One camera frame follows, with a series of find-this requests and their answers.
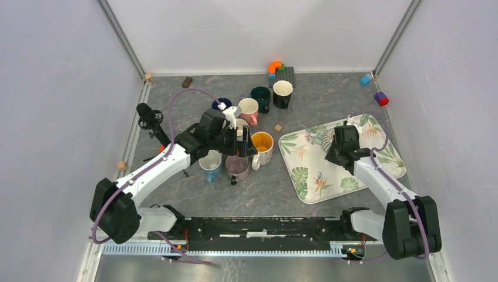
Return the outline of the cream upside-down mug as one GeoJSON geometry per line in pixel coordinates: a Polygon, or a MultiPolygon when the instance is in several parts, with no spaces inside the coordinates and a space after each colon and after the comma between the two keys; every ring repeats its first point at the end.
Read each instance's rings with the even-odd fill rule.
{"type": "Polygon", "coordinates": [[[272,159],[274,139],[267,132],[257,132],[251,136],[257,154],[251,163],[253,170],[259,170],[261,166],[269,164],[272,159]]]}

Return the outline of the lilac mug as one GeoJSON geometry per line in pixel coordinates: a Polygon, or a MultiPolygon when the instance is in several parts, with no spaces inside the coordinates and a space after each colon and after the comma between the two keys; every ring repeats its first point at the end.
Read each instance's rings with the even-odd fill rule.
{"type": "Polygon", "coordinates": [[[249,176],[250,161],[247,157],[228,156],[225,166],[232,186],[237,185],[249,176]]]}

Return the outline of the pink mug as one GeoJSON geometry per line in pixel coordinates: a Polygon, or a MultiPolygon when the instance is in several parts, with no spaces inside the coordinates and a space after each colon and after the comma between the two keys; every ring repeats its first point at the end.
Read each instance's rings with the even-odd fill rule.
{"type": "Polygon", "coordinates": [[[239,118],[244,119],[250,126],[258,125],[259,104],[255,99],[244,98],[238,103],[241,110],[239,118]]]}

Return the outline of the light blue mug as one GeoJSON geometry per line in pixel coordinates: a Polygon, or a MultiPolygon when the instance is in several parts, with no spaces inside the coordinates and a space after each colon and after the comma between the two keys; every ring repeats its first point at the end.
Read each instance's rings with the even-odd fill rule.
{"type": "Polygon", "coordinates": [[[200,167],[207,173],[207,183],[213,184],[221,175],[222,155],[216,150],[209,150],[208,154],[199,159],[200,167]]]}

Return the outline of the dark green mug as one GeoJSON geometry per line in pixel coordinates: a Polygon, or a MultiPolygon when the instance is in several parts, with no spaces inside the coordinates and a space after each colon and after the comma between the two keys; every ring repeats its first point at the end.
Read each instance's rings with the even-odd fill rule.
{"type": "Polygon", "coordinates": [[[249,97],[257,101],[259,113],[270,111],[271,92],[269,88],[257,86],[251,90],[249,97]]]}

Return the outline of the dark blue mug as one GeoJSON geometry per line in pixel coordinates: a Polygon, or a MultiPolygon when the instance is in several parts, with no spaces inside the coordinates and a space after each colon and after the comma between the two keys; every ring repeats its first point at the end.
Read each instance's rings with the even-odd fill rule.
{"type": "Polygon", "coordinates": [[[214,100],[211,104],[211,108],[219,111],[223,111],[225,109],[228,109],[233,105],[232,101],[229,100],[228,98],[218,98],[217,100],[214,100]]]}

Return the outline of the black octagonal mug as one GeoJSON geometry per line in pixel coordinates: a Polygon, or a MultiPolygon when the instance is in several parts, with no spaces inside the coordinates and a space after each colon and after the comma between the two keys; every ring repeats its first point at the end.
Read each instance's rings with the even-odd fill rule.
{"type": "Polygon", "coordinates": [[[273,84],[272,91],[275,107],[279,109],[288,109],[291,95],[294,91],[292,83],[286,80],[279,80],[273,84]]]}

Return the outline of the white striped mug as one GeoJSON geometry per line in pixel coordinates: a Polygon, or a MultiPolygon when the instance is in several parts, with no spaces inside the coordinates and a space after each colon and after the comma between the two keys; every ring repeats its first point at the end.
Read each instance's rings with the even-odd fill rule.
{"type": "Polygon", "coordinates": [[[335,129],[333,127],[327,129],[322,135],[321,147],[325,153],[328,153],[329,148],[331,147],[332,141],[334,139],[334,136],[335,136],[335,129]]]}

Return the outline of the white ribbed mug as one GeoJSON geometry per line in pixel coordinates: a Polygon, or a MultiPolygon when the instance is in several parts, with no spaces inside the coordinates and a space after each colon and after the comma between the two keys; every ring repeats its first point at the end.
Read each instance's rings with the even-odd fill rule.
{"type": "Polygon", "coordinates": [[[242,137],[244,133],[244,126],[248,126],[248,122],[244,119],[237,118],[236,119],[236,127],[237,127],[237,137],[242,137]]]}

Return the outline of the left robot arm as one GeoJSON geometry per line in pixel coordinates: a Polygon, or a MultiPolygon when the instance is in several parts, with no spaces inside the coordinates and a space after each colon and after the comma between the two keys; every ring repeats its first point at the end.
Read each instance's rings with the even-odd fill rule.
{"type": "Polygon", "coordinates": [[[109,240],[122,244],[136,233],[162,231],[170,239],[184,233],[184,223],[173,209],[141,208],[142,201],[178,172],[192,166],[211,150],[227,156],[250,157],[257,154],[250,128],[243,127],[237,136],[236,119],[241,109],[232,106],[224,111],[208,109],[200,121],[179,133],[174,140],[136,171],[115,181],[102,179],[95,188],[90,219],[92,239],[96,244],[101,230],[109,240]]]}

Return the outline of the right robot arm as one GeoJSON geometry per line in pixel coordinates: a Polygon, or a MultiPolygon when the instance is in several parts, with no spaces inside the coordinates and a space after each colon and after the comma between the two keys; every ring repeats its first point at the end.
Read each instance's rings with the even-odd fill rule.
{"type": "Polygon", "coordinates": [[[375,151],[360,146],[356,126],[345,123],[334,128],[325,160],[363,182],[385,208],[384,215],[364,207],[344,210],[339,232],[347,240],[361,233],[377,239],[395,260],[426,260],[442,249],[437,204],[430,196],[418,196],[388,175],[375,151]]]}

